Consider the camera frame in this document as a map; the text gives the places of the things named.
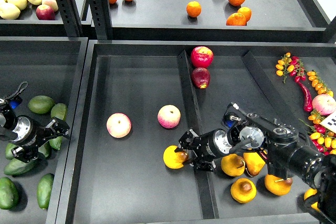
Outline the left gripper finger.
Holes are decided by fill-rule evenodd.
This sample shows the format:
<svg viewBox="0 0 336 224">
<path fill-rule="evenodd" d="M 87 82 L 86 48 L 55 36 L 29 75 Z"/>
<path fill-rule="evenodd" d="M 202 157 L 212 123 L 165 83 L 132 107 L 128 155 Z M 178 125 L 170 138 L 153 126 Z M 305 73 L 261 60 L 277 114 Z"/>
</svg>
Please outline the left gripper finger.
<svg viewBox="0 0 336 224">
<path fill-rule="evenodd" d="M 66 121 L 52 117 L 51 121 L 45 126 L 44 139 L 51 140 L 59 136 L 70 139 L 69 129 L 70 127 Z"/>
<path fill-rule="evenodd" d="M 31 145 L 31 146 L 15 146 L 11 149 L 13 158 L 29 163 L 30 161 L 35 161 L 37 159 L 45 159 L 45 155 L 40 150 L 44 150 L 45 145 Z"/>
</svg>

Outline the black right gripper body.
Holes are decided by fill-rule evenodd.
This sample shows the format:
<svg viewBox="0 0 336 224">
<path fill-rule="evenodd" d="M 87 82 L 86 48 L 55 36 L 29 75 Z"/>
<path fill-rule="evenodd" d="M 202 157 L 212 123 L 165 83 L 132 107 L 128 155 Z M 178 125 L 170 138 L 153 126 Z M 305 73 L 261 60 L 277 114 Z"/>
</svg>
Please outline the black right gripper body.
<svg viewBox="0 0 336 224">
<path fill-rule="evenodd" d="M 228 133 L 223 129 L 215 129 L 199 136 L 201 148 L 195 151 L 195 157 L 215 160 L 228 155 L 233 148 L 229 142 Z"/>
</svg>

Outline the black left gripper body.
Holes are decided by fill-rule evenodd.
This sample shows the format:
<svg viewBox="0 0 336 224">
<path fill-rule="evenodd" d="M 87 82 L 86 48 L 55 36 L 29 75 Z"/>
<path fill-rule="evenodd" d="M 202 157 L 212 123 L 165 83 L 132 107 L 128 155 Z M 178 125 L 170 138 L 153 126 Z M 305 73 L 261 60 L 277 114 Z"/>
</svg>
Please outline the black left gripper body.
<svg viewBox="0 0 336 224">
<path fill-rule="evenodd" d="M 17 117 L 16 126 L 13 132 L 17 138 L 12 140 L 15 145 L 12 148 L 13 155 L 38 155 L 38 149 L 47 143 L 54 134 L 52 119 L 46 126 L 41 125 L 32 118 L 21 115 Z"/>
</svg>

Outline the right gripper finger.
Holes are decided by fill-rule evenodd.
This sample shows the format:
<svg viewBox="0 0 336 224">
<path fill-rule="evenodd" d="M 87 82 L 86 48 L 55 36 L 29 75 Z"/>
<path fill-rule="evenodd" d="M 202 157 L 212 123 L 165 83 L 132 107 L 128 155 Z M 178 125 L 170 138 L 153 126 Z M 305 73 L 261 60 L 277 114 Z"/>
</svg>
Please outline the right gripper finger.
<svg viewBox="0 0 336 224">
<path fill-rule="evenodd" d="M 187 130 L 179 139 L 177 151 L 182 152 L 185 150 L 198 150 L 201 148 L 201 137 L 195 133 L 193 129 Z"/>
<path fill-rule="evenodd" d="M 193 166 L 196 170 L 201 170 L 205 172 L 213 172 L 216 168 L 215 162 L 213 159 L 203 159 L 202 157 L 193 158 Z"/>
</svg>

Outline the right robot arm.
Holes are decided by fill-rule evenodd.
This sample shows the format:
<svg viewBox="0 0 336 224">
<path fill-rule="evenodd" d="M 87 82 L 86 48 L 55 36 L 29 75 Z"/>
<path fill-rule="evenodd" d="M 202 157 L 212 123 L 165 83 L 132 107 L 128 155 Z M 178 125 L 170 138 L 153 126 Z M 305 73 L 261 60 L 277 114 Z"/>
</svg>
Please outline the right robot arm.
<svg viewBox="0 0 336 224">
<path fill-rule="evenodd" d="M 191 151 L 185 160 L 196 169 L 212 172 L 214 160 L 239 151 L 257 153 L 267 164 L 268 173 L 287 179 L 299 177 L 317 192 L 304 200 L 305 208 L 323 223 L 335 223 L 335 155 L 324 155 L 304 142 L 304 135 L 286 124 L 246 113 L 230 103 L 222 123 L 227 128 L 198 135 L 187 130 L 175 153 Z"/>
</svg>

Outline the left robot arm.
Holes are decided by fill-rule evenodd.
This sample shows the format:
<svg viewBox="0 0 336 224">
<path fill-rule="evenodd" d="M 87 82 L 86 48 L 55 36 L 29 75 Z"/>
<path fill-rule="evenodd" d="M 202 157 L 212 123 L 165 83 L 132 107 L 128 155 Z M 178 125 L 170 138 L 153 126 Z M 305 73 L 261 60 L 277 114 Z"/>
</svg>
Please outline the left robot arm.
<svg viewBox="0 0 336 224">
<path fill-rule="evenodd" d="M 20 94 L 28 83 L 22 82 L 11 95 L 1 98 L 1 140 L 15 145 L 11 149 L 13 158 L 28 163 L 41 156 L 38 149 L 57 137 L 69 136 L 69 125 L 64 120 L 53 117 L 46 126 L 27 115 L 17 116 L 14 109 L 22 102 Z"/>
</svg>

